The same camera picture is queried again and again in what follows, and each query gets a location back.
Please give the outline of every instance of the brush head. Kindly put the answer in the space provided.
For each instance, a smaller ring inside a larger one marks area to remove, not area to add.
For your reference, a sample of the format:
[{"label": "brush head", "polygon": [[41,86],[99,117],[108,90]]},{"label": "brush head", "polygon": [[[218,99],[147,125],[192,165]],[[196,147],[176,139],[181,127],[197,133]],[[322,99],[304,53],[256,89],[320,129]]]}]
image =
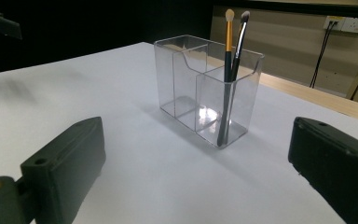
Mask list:
[{"label": "brush head", "polygon": [[228,9],[226,11],[226,21],[234,20],[234,11],[232,9]]},{"label": "brush head", "polygon": [[251,13],[249,11],[243,12],[242,15],[241,15],[241,23],[248,22],[250,14]]}]

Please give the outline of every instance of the wall socket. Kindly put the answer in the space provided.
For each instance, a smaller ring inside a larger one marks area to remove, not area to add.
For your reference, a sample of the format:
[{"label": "wall socket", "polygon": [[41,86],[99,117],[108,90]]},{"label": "wall socket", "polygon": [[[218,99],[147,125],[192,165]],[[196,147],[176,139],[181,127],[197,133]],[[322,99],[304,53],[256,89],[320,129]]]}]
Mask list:
[{"label": "wall socket", "polygon": [[330,23],[330,21],[337,22],[337,24],[333,26],[333,31],[358,34],[358,18],[327,16],[326,20],[324,21],[324,29],[328,28],[328,24]]}]

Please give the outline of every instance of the clear plastic organizer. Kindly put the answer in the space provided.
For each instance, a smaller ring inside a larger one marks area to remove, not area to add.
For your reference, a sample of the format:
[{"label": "clear plastic organizer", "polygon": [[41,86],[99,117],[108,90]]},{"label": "clear plastic organizer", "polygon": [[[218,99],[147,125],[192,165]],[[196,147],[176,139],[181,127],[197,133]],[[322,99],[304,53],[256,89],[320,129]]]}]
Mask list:
[{"label": "clear plastic organizer", "polygon": [[224,44],[181,35],[154,48],[162,110],[215,147],[248,132],[263,54],[243,49],[237,79],[224,82]]}]

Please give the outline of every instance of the black cable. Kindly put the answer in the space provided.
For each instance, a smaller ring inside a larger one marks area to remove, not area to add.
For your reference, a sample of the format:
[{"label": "black cable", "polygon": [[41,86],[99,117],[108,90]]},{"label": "black cable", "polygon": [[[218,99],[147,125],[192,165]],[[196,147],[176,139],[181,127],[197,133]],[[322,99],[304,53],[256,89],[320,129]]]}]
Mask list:
[{"label": "black cable", "polygon": [[333,30],[333,27],[336,24],[337,24],[336,21],[330,21],[330,23],[327,26],[326,32],[324,33],[324,42],[322,43],[322,49],[321,49],[321,52],[319,54],[318,62],[316,63],[315,72],[313,73],[312,81],[310,82],[310,87],[311,88],[314,88],[314,86],[315,86],[316,77],[318,76],[319,65],[321,63],[322,57],[324,56],[324,50],[325,50],[326,45],[327,45],[328,37],[330,36],[330,33],[331,33],[331,31]]}]

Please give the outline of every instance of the white table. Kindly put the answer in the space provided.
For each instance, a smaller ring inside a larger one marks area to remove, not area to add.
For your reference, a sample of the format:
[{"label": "white table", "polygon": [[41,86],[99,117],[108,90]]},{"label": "white table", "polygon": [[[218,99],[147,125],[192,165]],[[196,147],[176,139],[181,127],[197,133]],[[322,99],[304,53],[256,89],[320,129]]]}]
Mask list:
[{"label": "white table", "polygon": [[107,160],[74,223],[343,223],[287,160],[295,117],[358,119],[260,85],[250,132],[219,150],[158,107],[153,45],[0,73],[0,175],[101,116]]}]

